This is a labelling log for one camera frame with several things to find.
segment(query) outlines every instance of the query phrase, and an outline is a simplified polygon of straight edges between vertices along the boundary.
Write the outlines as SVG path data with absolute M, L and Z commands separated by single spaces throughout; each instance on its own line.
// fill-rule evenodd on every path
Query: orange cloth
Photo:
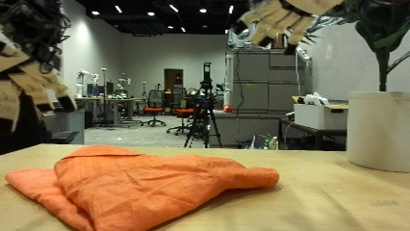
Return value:
M 272 168 L 227 158 L 140 155 L 107 145 L 80 148 L 50 169 L 11 172 L 7 180 L 80 230 L 148 230 L 228 189 L 272 188 Z

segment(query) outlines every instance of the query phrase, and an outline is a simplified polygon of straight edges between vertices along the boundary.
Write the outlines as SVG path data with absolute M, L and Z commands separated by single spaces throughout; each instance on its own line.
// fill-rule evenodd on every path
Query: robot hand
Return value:
M 0 8 L 0 131 L 14 132 L 20 96 L 28 95 L 38 109 L 54 110 L 47 89 L 67 112 L 78 110 L 68 88 L 59 81 L 60 49 L 70 20 L 60 1 L 8 0 Z
M 315 20 L 344 0 L 265 0 L 239 19 L 232 31 L 240 34 L 252 23 L 259 22 L 252 43 L 267 46 L 279 33 L 292 30 L 287 54 L 293 54 L 305 31 Z

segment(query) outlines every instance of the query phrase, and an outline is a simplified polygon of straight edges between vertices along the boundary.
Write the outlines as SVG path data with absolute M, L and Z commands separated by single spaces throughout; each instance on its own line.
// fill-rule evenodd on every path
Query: ceiling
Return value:
M 249 10 L 251 0 L 78 0 L 86 13 L 136 37 L 164 34 L 224 35 Z

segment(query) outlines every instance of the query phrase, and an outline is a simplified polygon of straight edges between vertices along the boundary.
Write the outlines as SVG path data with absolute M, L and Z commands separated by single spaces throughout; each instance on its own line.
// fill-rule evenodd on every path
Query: desk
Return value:
M 289 127 L 313 135 L 316 137 L 316 150 L 324 150 L 323 148 L 323 142 L 324 142 L 324 136 L 348 136 L 348 130 L 319 130 L 311 127 L 305 127 L 303 125 L 296 124 L 293 121 L 280 118 L 280 125 L 279 125 L 279 141 L 284 140 L 284 134 L 283 134 L 283 124 L 287 124 Z
M 88 97 L 88 98 L 76 98 L 76 100 L 84 100 L 86 102 L 92 102 L 92 114 L 94 114 L 94 120 L 98 119 L 98 103 L 103 103 L 104 102 L 104 98 L 99 98 L 99 97 Z M 127 107 L 128 107 L 128 116 L 127 116 L 127 120 L 132 120 L 132 116 L 134 116 L 134 103 L 135 102 L 143 102 L 144 99 L 143 98 L 124 98 L 124 99 L 115 99 L 115 98 L 106 98 L 106 102 L 107 103 L 114 103 L 114 108 L 112 110 L 108 108 L 107 111 L 108 112 L 114 112 L 115 114 L 115 124 L 120 124 L 120 112 L 119 112 L 119 103 L 120 102 L 126 102 L 127 103 Z
M 2 230 L 72 230 L 7 184 L 4 175 L 51 168 L 80 145 L 40 144 L 0 156 Z M 275 167 L 275 190 L 224 192 L 155 230 L 410 230 L 410 174 L 360 167 L 345 152 L 130 147 L 140 153 L 195 153 L 232 158 L 247 167 Z

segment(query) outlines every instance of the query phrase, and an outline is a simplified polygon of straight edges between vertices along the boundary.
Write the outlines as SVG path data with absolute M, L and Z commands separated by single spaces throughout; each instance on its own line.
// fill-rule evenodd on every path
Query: wall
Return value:
M 130 95 L 143 95 L 143 82 L 147 91 L 156 84 L 164 86 L 164 69 L 184 70 L 184 86 L 200 88 L 204 79 L 204 63 L 212 63 L 213 86 L 224 82 L 225 49 L 228 36 L 164 35 L 157 37 L 132 37 L 123 35 L 123 66 Z
M 356 24 L 325 27 L 312 45 L 313 90 L 331 99 L 348 99 L 350 91 L 378 91 L 378 64 Z M 406 36 L 392 53 L 392 62 L 410 50 Z M 389 75 L 388 91 L 409 91 L 410 59 Z
M 63 0 L 63 12 L 72 22 L 66 32 L 71 36 L 63 42 L 63 81 L 76 94 L 78 73 L 82 69 L 100 74 L 99 85 L 104 84 L 102 67 L 107 68 L 107 81 L 122 78 L 120 33 L 103 20 L 86 16 L 86 8 L 74 0 Z

